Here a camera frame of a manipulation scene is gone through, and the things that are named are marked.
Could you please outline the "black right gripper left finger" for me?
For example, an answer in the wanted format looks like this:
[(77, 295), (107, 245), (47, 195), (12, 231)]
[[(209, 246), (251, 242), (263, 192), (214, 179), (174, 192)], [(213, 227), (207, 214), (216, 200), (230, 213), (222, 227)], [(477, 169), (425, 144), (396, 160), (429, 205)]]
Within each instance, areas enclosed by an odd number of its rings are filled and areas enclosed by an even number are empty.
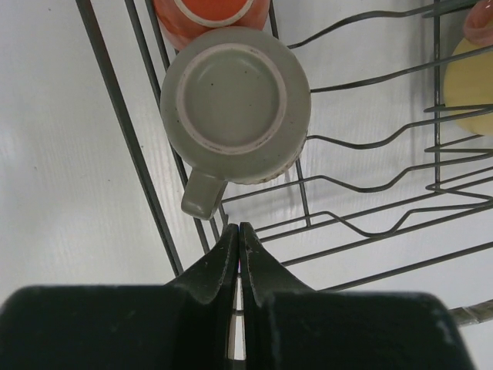
[(228, 369), (238, 246), (231, 224), (163, 285), (17, 290), (1, 307), (1, 367)]

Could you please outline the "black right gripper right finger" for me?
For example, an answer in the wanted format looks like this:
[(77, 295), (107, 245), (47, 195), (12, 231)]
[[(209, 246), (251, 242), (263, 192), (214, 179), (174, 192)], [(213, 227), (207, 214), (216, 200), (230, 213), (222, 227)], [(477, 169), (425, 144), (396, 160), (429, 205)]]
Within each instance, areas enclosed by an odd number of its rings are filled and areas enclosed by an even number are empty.
[(239, 227), (249, 369), (471, 369), (445, 306), (415, 292), (308, 287)]

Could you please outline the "grey wire dish rack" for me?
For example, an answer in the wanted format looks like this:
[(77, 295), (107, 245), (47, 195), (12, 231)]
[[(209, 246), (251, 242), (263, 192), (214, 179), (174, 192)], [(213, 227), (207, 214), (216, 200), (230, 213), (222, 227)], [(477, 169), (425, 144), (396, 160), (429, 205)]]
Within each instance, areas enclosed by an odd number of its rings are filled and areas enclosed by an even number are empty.
[(422, 1), (405, 35), (418, 65), (319, 92), (300, 159), (279, 180), (233, 185), (209, 221), (193, 220), (208, 251), (229, 222), (249, 220), (260, 239), (290, 253), (288, 266), (348, 257), (332, 290), (427, 271), (447, 288), (492, 289), (492, 141), (460, 134), (444, 104), (444, 71), (470, 1)]

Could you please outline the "grey-brown stoneware cup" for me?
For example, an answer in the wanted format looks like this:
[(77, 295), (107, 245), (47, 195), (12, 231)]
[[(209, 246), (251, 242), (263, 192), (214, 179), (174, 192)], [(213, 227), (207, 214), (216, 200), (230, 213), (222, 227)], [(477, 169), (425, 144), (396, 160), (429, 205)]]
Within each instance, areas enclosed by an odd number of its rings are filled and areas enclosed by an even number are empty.
[(279, 39), (228, 27), (178, 54), (160, 112), (172, 148), (191, 169), (181, 208), (209, 220), (229, 183), (268, 175), (293, 156), (309, 128), (310, 87)]

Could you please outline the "small orange cup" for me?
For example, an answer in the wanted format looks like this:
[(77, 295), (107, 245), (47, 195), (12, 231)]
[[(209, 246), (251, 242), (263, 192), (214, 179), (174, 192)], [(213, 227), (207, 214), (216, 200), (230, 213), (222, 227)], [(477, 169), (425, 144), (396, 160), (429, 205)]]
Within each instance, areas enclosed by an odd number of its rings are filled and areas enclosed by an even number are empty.
[(166, 38), (181, 50), (203, 33), (230, 26), (263, 29), (268, 0), (155, 0)]

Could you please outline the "yellow ceramic mug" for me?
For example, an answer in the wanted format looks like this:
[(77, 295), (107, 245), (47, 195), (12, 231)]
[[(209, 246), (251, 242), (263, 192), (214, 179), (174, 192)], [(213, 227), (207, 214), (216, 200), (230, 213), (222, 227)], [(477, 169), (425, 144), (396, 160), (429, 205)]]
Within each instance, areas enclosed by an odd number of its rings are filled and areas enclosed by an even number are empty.
[[(453, 56), (476, 51), (480, 46), (462, 39)], [(492, 104), (492, 51), (467, 57), (447, 65), (443, 82), (446, 107)], [(492, 113), (456, 120), (470, 133), (492, 136)]]

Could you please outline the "pink ceramic mug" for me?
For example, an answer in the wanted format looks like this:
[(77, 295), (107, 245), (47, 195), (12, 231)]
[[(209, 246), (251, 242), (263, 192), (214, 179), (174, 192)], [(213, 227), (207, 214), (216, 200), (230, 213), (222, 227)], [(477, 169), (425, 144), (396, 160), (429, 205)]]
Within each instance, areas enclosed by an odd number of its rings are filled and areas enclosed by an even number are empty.
[(477, 2), (463, 25), (464, 37), (479, 46), (492, 45), (492, 0)]

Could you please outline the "fluted beige small cup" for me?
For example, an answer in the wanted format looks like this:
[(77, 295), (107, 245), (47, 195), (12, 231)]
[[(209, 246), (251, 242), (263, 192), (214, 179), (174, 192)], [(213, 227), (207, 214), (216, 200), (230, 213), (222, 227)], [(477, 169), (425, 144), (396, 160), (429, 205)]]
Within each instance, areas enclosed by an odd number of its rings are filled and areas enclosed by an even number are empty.
[(286, 173), (295, 164), (295, 162), (299, 159), (306, 141), (307, 141), (307, 137), (305, 136), (304, 139), (301, 141), (301, 144), (297, 147), (293, 156), (290, 159), (288, 159), (281, 166), (280, 169), (277, 169), (268, 175), (264, 174), (262, 176), (258, 176), (258, 177), (253, 178), (253, 179), (235, 180), (234, 183), (240, 184), (240, 185), (257, 185), (257, 184), (266, 183), (268, 181), (271, 181), (271, 180), (278, 178), (283, 173)]

